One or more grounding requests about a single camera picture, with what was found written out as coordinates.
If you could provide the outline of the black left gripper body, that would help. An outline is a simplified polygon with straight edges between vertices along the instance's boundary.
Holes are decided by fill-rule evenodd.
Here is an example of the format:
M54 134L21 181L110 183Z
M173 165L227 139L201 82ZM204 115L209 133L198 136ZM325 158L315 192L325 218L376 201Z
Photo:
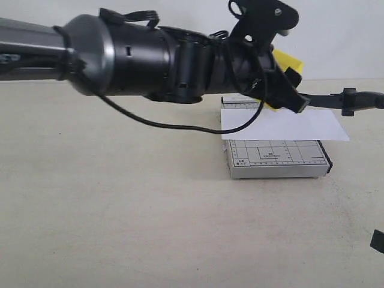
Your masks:
M229 1L227 6L237 23L215 41L210 94L239 93L283 108L283 71L272 54L272 42L298 24L298 11L282 1Z

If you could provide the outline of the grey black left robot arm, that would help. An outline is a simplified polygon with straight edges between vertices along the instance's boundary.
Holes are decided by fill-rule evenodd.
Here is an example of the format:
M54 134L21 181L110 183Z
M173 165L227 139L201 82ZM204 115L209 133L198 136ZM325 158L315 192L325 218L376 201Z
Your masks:
M231 31L205 35L161 26L153 10L102 8L64 26L1 19L1 80L66 80L84 95L141 95L196 104L204 95L239 93L295 113L309 105L301 76L284 71L272 41L298 12L281 1L238 1Z

